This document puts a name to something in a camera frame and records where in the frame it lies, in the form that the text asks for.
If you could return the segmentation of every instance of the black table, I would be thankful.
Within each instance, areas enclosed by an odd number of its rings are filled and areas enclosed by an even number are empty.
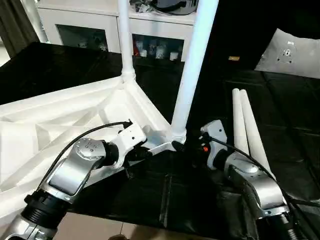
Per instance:
[[[135,57],[136,80],[171,122],[183,63]],[[121,74],[121,55],[33,43],[0,68],[0,104]],[[221,119],[233,143],[232,89],[246,89],[279,184],[320,225],[320,80],[252,70],[202,67],[189,133]],[[256,238],[241,194],[220,172],[203,174],[165,151],[88,188],[71,211],[204,237]]]

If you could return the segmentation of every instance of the white pole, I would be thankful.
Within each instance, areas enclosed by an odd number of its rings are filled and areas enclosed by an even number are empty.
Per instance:
[[[238,88],[232,90],[233,105],[233,136],[234,146],[249,154],[244,113],[241,104],[241,95]]]
[[[194,98],[201,66],[205,57],[211,28],[219,0],[200,0],[189,52],[184,64],[182,79],[175,103],[169,136],[173,141],[186,141],[186,125]]]
[[[41,43],[47,43],[48,38],[45,31],[42,29],[40,16],[37,10],[35,0],[21,0],[22,6],[32,24],[35,33],[37,34]]]
[[[267,156],[266,156],[264,145],[261,141],[261,137],[258,131],[255,116],[251,109],[247,91],[242,89],[240,91],[240,95],[241,95],[241,104],[242,104],[242,110],[243,110],[245,131],[246,131],[246,136],[248,138],[248,143],[250,148],[250,155],[255,160],[257,160],[262,166],[264,166],[265,169],[269,171],[269,173],[272,173]]]
[[[135,80],[136,73],[132,62],[132,34],[129,27],[129,1],[118,0],[119,35],[122,54],[122,81]]]

